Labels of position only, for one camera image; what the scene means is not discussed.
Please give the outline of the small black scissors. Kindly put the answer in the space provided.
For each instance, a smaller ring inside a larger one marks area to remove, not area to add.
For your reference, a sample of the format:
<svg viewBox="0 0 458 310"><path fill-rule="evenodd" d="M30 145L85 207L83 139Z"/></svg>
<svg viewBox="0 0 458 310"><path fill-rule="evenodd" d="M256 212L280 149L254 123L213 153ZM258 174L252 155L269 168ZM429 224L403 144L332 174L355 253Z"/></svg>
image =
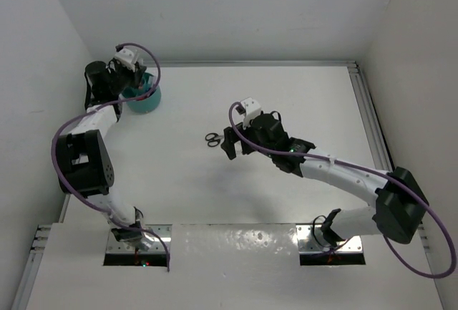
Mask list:
<svg viewBox="0 0 458 310"><path fill-rule="evenodd" d="M223 136L219 135L216 132L210 132L205 136L205 141L207 142L208 147L217 147L223 140Z"/></svg>

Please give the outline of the pink highlighter pen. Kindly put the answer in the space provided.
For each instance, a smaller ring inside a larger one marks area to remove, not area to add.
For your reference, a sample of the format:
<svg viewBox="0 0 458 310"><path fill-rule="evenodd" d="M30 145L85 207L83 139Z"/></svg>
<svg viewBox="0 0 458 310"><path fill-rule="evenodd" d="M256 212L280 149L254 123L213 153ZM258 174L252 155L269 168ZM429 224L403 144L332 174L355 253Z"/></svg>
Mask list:
<svg viewBox="0 0 458 310"><path fill-rule="evenodd" d="M156 89L156 88L157 88L157 80L158 80L157 75L153 75L153 76L152 76L152 88L153 88L153 89Z"/></svg>

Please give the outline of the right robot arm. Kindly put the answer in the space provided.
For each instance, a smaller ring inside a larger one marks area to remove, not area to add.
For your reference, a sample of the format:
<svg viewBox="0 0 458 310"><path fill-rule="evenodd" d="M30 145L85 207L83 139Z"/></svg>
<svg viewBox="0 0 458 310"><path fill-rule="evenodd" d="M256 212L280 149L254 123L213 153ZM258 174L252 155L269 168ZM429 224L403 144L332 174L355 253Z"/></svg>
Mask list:
<svg viewBox="0 0 458 310"><path fill-rule="evenodd" d="M313 143L289 136L281 121L271 113L260 113L248 127L239 123L224 129L221 148L231 160L236 157L237 142L241 143L244 155L258 151L285 173L324 182L366 203L363 208L332 210L311 232L317 246L335 248L354 236L370 235L383 235L408 244L426 212L407 193L412 190L420 199L425 199L407 169L363 171L348 168L343 161L333 163Z"/></svg>

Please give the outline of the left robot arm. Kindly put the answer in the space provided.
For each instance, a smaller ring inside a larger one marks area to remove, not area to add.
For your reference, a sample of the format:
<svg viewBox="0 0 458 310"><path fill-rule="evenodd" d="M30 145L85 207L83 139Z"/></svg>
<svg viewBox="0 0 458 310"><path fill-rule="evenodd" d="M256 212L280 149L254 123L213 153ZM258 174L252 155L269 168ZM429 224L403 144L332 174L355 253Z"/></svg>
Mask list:
<svg viewBox="0 0 458 310"><path fill-rule="evenodd" d="M136 251L147 251L155 239L141 230L142 212L112 189L115 173L104 137L121 117L122 104L118 101L122 92L147 89L146 69L139 62L126 67L116 59L89 63L84 71L88 115L57 138L54 154L65 178L61 189L66 194L79 193L88 206L106 218L116 241Z"/></svg>

